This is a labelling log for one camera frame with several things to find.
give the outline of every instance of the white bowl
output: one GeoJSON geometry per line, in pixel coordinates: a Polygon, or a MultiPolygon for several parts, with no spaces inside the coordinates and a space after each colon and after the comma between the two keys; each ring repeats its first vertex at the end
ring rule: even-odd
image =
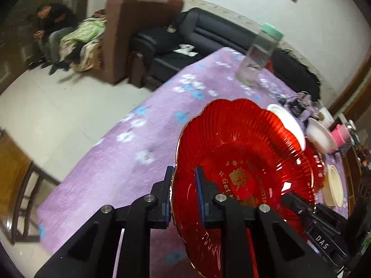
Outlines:
{"type": "Polygon", "coordinates": [[[306,134],[321,154],[325,155],[338,148],[333,136],[326,127],[313,118],[308,118],[306,134]]]}
{"type": "Polygon", "coordinates": [[[323,184],[323,199],[327,206],[341,207],[343,205],[343,185],[339,172],[334,165],[327,166],[327,174],[323,184]]]}
{"type": "Polygon", "coordinates": [[[301,149],[305,150],[304,133],[294,116],[292,116],[292,114],[288,110],[278,104],[270,104],[269,106],[267,106],[267,110],[271,111],[281,120],[283,126],[296,137],[301,149]]]}

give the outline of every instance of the table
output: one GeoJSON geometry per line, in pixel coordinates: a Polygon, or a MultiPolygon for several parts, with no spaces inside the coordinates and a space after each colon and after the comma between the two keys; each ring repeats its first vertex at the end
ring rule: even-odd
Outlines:
{"type": "MultiPolygon", "coordinates": [[[[247,98],[266,108],[277,103],[277,94],[295,95],[266,69],[258,76],[261,87],[240,83],[234,72],[243,59],[231,48],[214,52],[184,68],[117,123],[38,208],[44,248],[55,253],[101,206],[122,207],[149,193],[166,167],[175,165],[182,128],[210,101],[247,98]]],[[[339,170],[346,203],[336,211],[347,217],[341,158],[325,159],[339,170]]],[[[323,201],[321,193],[317,200],[323,201]]],[[[172,223],[165,231],[151,231],[150,276],[199,277],[172,223]]]]}

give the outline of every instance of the glass jar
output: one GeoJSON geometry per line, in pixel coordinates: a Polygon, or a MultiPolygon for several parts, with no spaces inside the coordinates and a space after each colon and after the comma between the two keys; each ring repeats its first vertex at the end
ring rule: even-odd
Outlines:
{"type": "Polygon", "coordinates": [[[246,58],[236,71],[236,78],[246,85],[256,85],[257,76],[270,60],[283,34],[272,25],[264,23],[247,51],[246,58]]]}

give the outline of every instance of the screw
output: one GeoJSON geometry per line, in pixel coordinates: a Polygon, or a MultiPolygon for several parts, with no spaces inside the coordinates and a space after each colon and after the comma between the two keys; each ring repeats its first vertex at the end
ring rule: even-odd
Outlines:
{"type": "Polygon", "coordinates": [[[102,208],[101,208],[101,211],[103,213],[110,213],[112,211],[112,206],[111,205],[104,205],[102,208]]]}
{"type": "Polygon", "coordinates": [[[147,194],[144,196],[144,200],[148,203],[153,202],[156,197],[153,194],[147,194]]]}
{"type": "Polygon", "coordinates": [[[224,202],[226,199],[227,199],[227,196],[225,194],[217,194],[215,196],[215,199],[218,201],[218,202],[224,202]]]}
{"type": "Polygon", "coordinates": [[[267,204],[261,204],[259,206],[259,210],[263,213],[267,213],[270,211],[270,207],[267,204]]]}

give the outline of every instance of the green bottle cap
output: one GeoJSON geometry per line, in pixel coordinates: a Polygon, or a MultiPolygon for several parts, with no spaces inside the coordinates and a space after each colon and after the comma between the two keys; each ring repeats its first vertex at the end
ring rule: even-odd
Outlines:
{"type": "Polygon", "coordinates": [[[283,33],[268,23],[264,23],[262,31],[275,38],[278,42],[283,38],[283,33]]]}

